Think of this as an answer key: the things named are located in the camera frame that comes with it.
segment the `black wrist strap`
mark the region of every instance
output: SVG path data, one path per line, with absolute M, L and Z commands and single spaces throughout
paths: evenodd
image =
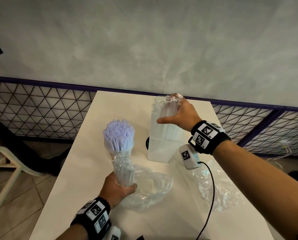
M 202 120 L 191 130 L 192 137 L 189 144 L 199 153 L 212 154 L 215 148 L 223 141 L 230 141 L 224 129 L 212 122 Z
M 102 239 L 111 226 L 109 212 L 109 203 L 105 199 L 97 197 L 77 212 L 70 226 L 80 224 L 86 229 L 89 239 Z

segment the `hand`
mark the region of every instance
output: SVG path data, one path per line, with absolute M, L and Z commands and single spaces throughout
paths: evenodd
M 137 189 L 138 185 L 133 184 L 132 186 L 126 188 L 118 185 L 116 183 L 116 177 L 114 173 L 110 173 L 102 186 L 99 197 L 105 199 L 112 210 L 128 195 L 133 194 Z
M 177 93 L 171 94 L 170 97 L 175 97 Z M 180 99 L 180 107 L 178 113 L 174 116 L 162 117 L 157 120 L 158 124 L 174 124 L 180 128 L 191 132 L 192 128 L 202 121 L 196 112 L 194 106 L 189 103 L 185 97 Z

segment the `table surface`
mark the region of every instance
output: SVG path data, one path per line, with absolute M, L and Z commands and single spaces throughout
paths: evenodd
M 173 176 L 169 194 L 147 211 L 138 213 L 116 207 L 110 213 L 122 239 L 195 239 L 205 224 L 209 209 L 204 205 L 192 171 L 183 166 L 179 153 L 168 163 L 147 160 L 152 96 L 98 91 L 55 182 L 30 240 L 54 240 L 70 225 L 75 213 L 98 196 L 105 177 L 112 172 L 102 131 L 111 120 L 127 119 L 135 128 L 134 163 Z M 210 102 L 190 100 L 198 114 L 220 124 Z M 200 155 L 200 160 L 213 157 Z M 264 218 L 246 200 L 222 212 L 213 211 L 201 239 L 272 240 Z

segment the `white chair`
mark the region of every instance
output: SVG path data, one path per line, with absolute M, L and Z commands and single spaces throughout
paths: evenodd
M 9 159 L 15 165 L 15 171 L 11 175 L 10 179 L 8 180 L 7 184 L 3 188 L 0 193 L 0 205 L 2 204 L 3 200 L 5 199 L 7 193 L 10 191 L 11 187 L 15 183 L 17 177 L 20 175 L 21 171 L 29 173 L 35 176 L 44 176 L 44 173 L 36 172 L 26 165 L 24 165 L 8 148 L 0 146 L 0 153 L 2 153 L 7 159 Z M 4 161 L 3 157 L 0 157 L 0 164 Z

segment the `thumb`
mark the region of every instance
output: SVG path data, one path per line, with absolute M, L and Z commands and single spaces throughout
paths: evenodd
M 173 124 L 174 120 L 175 120 L 174 116 L 162 117 L 157 120 L 157 123 L 158 124 Z
M 130 187 L 126 188 L 126 195 L 128 196 L 130 194 L 133 194 L 137 188 L 138 188 L 137 184 L 133 184 Z

